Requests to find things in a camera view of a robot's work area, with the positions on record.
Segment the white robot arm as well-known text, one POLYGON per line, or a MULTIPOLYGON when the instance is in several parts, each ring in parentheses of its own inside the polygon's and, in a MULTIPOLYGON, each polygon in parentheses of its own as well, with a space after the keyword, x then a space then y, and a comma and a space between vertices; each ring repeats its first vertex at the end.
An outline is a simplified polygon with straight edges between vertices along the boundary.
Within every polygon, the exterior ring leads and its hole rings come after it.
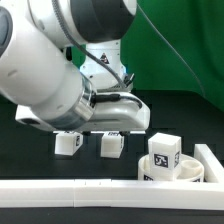
POLYGON ((0 0, 0 94, 46 131, 144 131, 150 109, 108 63, 81 73, 63 50, 121 39, 136 0, 0 0))

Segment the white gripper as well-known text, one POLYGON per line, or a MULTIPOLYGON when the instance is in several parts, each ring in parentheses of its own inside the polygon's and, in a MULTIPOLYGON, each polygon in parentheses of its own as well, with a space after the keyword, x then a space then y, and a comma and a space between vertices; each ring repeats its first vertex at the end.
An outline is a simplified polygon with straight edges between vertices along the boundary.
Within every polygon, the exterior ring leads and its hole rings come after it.
POLYGON ((70 110, 67 114, 51 120, 43 120, 29 107, 19 105, 15 119, 43 131, 145 131, 150 123, 150 109, 131 93, 95 94, 91 99, 93 114, 85 120, 80 114, 70 110))

